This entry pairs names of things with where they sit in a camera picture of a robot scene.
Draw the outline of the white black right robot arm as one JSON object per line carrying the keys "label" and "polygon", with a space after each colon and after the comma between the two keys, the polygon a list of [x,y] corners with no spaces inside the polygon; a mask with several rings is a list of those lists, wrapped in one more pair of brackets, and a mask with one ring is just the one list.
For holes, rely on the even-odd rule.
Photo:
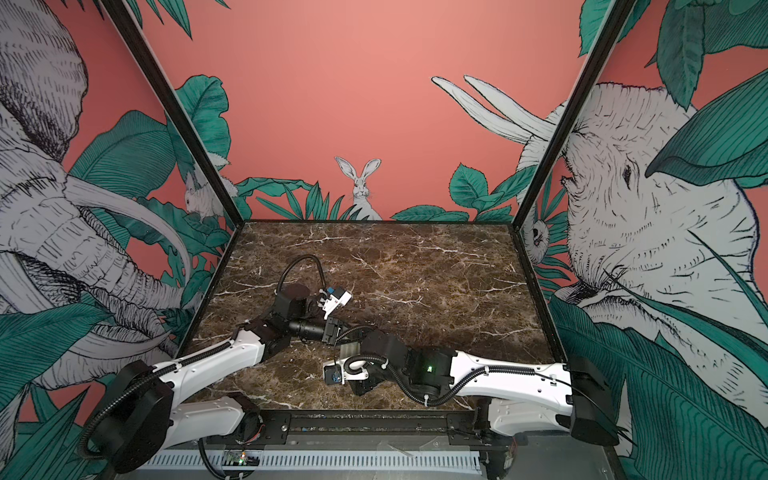
{"label": "white black right robot arm", "polygon": [[389,381],[427,408],[458,397],[488,399],[486,429],[512,437],[534,431],[566,431],[599,446],[616,446],[611,390],[588,359],[520,364],[443,347],[412,348],[398,337],[372,330],[346,344],[326,365],[329,384],[347,384],[359,396]]}

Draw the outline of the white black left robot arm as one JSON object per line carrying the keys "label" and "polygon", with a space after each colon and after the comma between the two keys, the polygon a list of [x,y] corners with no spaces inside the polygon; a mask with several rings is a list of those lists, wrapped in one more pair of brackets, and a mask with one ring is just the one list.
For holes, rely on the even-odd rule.
{"label": "white black left robot arm", "polygon": [[141,360],[122,368],[86,421],[76,452],[84,460],[104,460],[117,473],[142,466],[160,451],[209,436],[258,436],[259,408],[242,393],[211,402],[189,403],[204,388],[240,370],[257,366],[294,338],[334,344],[343,325],[332,313],[352,298],[344,289],[316,293],[301,284],[280,285],[273,304],[239,324],[225,340],[195,353],[149,365]]}

